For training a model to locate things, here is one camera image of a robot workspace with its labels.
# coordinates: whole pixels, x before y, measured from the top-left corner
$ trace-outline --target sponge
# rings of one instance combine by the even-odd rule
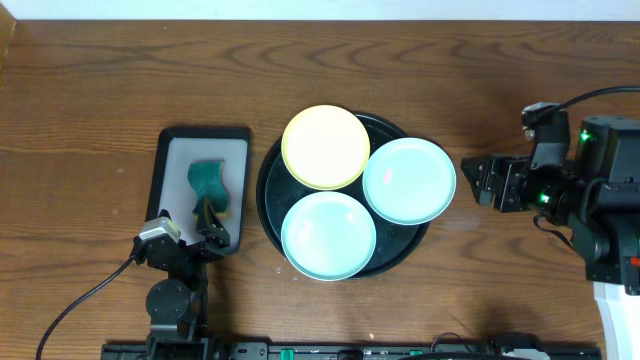
[[[224,218],[229,215],[229,194],[222,185],[223,166],[224,161],[219,160],[194,162],[189,165],[187,179],[198,196],[194,214],[198,213],[202,199],[206,196],[211,201],[217,217]]]

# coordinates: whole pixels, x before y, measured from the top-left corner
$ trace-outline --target black round tray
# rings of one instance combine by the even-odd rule
[[[394,124],[367,114],[355,114],[364,124],[371,154],[391,140],[407,137],[407,134]],[[264,231],[273,245],[284,255],[280,241],[282,222],[291,207],[303,197],[318,192],[298,182],[287,170],[280,152],[278,139],[262,163],[258,174],[256,197],[258,216]],[[427,232],[429,223],[404,226],[391,223],[375,213],[369,206],[362,190],[362,175],[348,186],[335,190],[358,200],[371,213],[376,226],[376,248],[369,263],[351,278],[364,278],[381,274],[404,260],[420,243]]]

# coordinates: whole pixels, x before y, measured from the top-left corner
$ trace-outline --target yellow plate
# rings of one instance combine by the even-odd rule
[[[351,112],[331,105],[303,110],[282,136],[282,158],[296,180],[317,190],[355,181],[369,160],[369,135]]]

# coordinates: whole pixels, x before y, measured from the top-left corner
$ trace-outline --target wood grain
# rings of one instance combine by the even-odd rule
[[[0,352],[32,358],[71,301],[128,255],[144,220],[159,132],[248,126],[240,252],[211,266],[210,320],[273,341],[430,342],[524,331],[604,347],[581,260],[532,214],[478,207],[458,175],[451,207],[391,271],[319,283],[260,226],[255,182],[287,121],[316,104],[383,116],[456,164],[527,153],[522,108],[640,82],[640,25],[531,22],[21,22],[0,90]],[[572,110],[640,117],[634,95]],[[47,359],[144,340],[163,273],[127,269],[54,332]]]
[[[0,70],[9,51],[9,42],[13,36],[16,21],[9,11],[0,4]]]

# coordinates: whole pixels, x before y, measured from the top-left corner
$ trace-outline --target green light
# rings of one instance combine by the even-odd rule
[[[589,140],[589,138],[591,138],[591,135],[589,135],[587,130],[582,130],[582,134],[580,134],[580,137],[582,138],[582,141],[587,141]]]

